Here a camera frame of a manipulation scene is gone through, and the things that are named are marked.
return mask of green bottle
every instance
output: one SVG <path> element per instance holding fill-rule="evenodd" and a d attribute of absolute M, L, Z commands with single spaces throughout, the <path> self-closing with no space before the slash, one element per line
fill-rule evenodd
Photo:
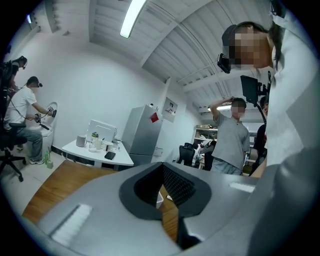
<path fill-rule="evenodd" d="M 44 154 L 44 164 L 45 164 L 45 165 L 47 165 L 48 159 L 49 159 L 49 152 L 46 151 L 45 154 Z"/>

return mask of chair base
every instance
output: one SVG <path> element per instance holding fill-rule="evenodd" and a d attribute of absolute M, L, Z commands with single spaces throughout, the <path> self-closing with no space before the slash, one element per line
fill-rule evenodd
<path fill-rule="evenodd" d="M 0 173 L 3 171 L 6 165 L 9 165 L 14 169 L 14 171 L 19 175 L 19 181 L 23 182 L 24 178 L 22 177 L 21 172 L 19 169 L 15 166 L 13 161 L 19 161 L 22 160 L 22 163 L 25 165 L 27 163 L 26 158 L 23 156 L 14 156 L 10 153 L 8 149 L 4 150 L 4 155 L 0 156 L 0 161 L 2 161 L 0 165 Z"/>

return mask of refrigerator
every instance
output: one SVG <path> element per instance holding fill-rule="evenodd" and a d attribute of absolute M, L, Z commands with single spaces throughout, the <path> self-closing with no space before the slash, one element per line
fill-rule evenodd
<path fill-rule="evenodd" d="M 151 119 L 154 113 L 158 117 L 155 122 Z M 134 166 L 151 163 L 162 124 L 162 115 L 148 105 L 131 110 L 122 135 L 122 143 Z"/>

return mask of ceiling light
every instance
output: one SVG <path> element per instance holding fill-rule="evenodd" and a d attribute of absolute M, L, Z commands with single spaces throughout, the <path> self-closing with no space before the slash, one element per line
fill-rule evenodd
<path fill-rule="evenodd" d="M 31 24 L 30 14 L 28 14 L 28 15 L 26 16 L 26 20 Z"/>
<path fill-rule="evenodd" d="M 229 110 L 231 108 L 231 105 L 223 105 L 223 106 L 218 106 L 216 109 L 217 110 Z"/>
<path fill-rule="evenodd" d="M 131 34 L 132 28 L 138 18 L 139 13 L 141 12 L 142 8 L 146 0 L 132 0 L 129 9 L 125 15 L 122 28 L 120 31 L 120 35 L 124 38 L 128 38 Z"/>

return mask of red sticker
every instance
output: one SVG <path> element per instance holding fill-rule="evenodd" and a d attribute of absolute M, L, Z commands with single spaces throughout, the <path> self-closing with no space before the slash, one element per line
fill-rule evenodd
<path fill-rule="evenodd" d="M 158 121 L 158 120 L 159 120 L 159 118 L 158 118 L 157 113 L 154 113 L 154 114 L 151 116 L 151 121 L 152 121 L 152 123 L 154 123 L 154 122 L 156 122 L 156 121 Z"/>

